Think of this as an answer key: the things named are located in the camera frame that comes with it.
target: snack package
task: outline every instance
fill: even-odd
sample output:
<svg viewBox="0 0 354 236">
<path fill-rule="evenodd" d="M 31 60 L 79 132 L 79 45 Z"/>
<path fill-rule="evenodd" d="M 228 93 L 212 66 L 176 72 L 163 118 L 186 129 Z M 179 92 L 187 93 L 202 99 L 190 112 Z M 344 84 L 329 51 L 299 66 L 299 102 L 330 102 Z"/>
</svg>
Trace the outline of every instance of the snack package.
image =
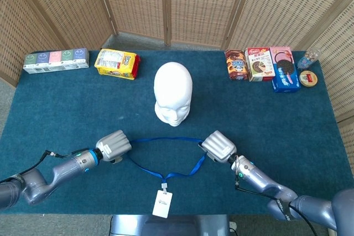
<svg viewBox="0 0 354 236">
<path fill-rule="evenodd" d="M 135 53 L 102 49 L 95 62 L 100 75 L 134 80 L 138 73 L 140 57 Z"/>
<path fill-rule="evenodd" d="M 272 79 L 275 92 L 296 92 L 300 89 L 298 74 L 291 48 L 288 46 L 271 47 L 275 77 Z"/>
<path fill-rule="evenodd" d="M 25 56 L 23 69 L 30 73 L 45 73 L 89 67 L 89 52 L 86 48 L 35 53 Z"/>
<path fill-rule="evenodd" d="M 244 58 L 243 51 L 226 50 L 226 65 L 230 79 L 232 80 L 247 80 L 247 64 Z"/>
<path fill-rule="evenodd" d="M 271 81 L 275 77 L 268 47 L 247 48 L 246 57 L 249 81 Z"/>
</svg>

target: teal tablecloth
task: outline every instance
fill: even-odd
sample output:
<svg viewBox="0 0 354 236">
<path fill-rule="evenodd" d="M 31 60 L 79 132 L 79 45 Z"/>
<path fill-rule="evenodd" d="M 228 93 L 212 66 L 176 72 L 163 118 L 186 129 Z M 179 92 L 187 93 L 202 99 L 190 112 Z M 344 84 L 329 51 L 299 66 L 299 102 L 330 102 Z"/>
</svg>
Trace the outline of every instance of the teal tablecloth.
<svg viewBox="0 0 354 236">
<path fill-rule="evenodd" d="M 134 81 L 100 76 L 93 67 L 97 53 L 90 52 L 89 69 L 22 74 L 0 142 L 0 179 L 33 165 L 45 149 L 93 148 L 118 129 L 130 140 L 205 139 L 219 130 L 239 154 L 298 194 L 330 199 L 353 186 L 319 63 L 314 88 L 286 94 L 274 93 L 270 82 L 230 80 L 221 51 L 137 51 L 142 63 Z M 168 61 L 184 64 L 193 79 L 190 114 L 176 128 L 154 113 L 154 76 Z M 131 152 L 165 175 L 187 174 L 202 154 L 194 143 L 167 140 L 134 144 Z M 48 181 L 59 163 L 50 157 L 39 166 Z M 267 199 L 235 191 L 234 179 L 228 165 L 207 158 L 193 177 L 169 179 L 170 214 L 266 213 Z M 22 198 L 2 213 L 151 214 L 160 183 L 128 159 L 101 162 L 41 204 L 31 207 Z"/>
</svg>

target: floor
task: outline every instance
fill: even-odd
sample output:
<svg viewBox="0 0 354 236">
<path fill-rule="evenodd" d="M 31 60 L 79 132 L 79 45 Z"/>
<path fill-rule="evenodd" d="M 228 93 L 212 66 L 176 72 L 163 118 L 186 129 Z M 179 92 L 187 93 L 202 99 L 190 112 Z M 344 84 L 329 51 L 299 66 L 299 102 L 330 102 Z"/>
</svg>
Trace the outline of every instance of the floor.
<svg viewBox="0 0 354 236">
<path fill-rule="evenodd" d="M 163 41 L 120 33 L 110 37 L 104 48 L 117 50 L 217 50 L 215 48 L 173 44 L 165 46 Z M 11 106 L 14 89 L 0 81 L 0 136 Z M 20 214 L 0 215 L 0 236 L 42 236 L 42 235 L 108 235 L 109 215 L 57 215 L 57 214 Z M 303 221 L 280 222 L 266 215 L 237 215 L 231 220 L 237 223 L 239 236 L 307 236 L 312 235 Z M 318 235 L 328 235 L 327 229 L 314 224 Z"/>
</svg>

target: yellow lid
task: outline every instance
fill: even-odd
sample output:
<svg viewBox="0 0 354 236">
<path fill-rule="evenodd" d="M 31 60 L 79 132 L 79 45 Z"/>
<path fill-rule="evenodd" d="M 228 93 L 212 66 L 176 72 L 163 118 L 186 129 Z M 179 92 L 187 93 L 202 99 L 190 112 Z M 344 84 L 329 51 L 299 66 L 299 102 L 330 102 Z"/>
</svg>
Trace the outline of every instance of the yellow lid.
<svg viewBox="0 0 354 236">
<path fill-rule="evenodd" d="M 300 74 L 300 82 L 305 87 L 313 87 L 317 84 L 317 76 L 315 73 L 305 70 Z"/>
</svg>

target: oreo box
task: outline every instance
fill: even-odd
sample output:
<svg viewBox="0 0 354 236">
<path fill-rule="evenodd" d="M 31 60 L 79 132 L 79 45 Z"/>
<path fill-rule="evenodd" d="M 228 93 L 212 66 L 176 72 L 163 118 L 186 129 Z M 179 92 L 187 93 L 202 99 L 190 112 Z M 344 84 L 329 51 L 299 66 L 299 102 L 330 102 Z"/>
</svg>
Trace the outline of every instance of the oreo box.
<svg viewBox="0 0 354 236">
<path fill-rule="evenodd" d="M 275 92 L 296 92 L 300 82 L 291 48 L 288 46 L 270 47 L 270 55 L 275 71 L 272 85 Z"/>
</svg>

